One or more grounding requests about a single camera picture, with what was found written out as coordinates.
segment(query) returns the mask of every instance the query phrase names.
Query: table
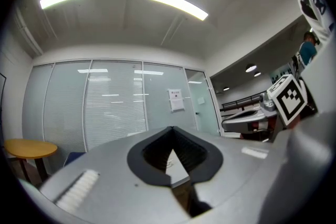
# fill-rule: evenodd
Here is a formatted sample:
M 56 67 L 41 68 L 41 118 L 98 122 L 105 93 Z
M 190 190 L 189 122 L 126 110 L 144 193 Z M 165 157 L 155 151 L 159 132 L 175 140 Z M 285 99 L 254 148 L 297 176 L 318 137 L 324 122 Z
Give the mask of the table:
M 21 168 L 27 181 L 30 182 L 23 159 L 34 159 L 37 171 L 42 182 L 48 178 L 43 157 L 54 154 L 57 146 L 49 142 L 42 142 L 27 139 L 10 139 L 5 141 L 5 149 L 8 153 L 19 158 Z

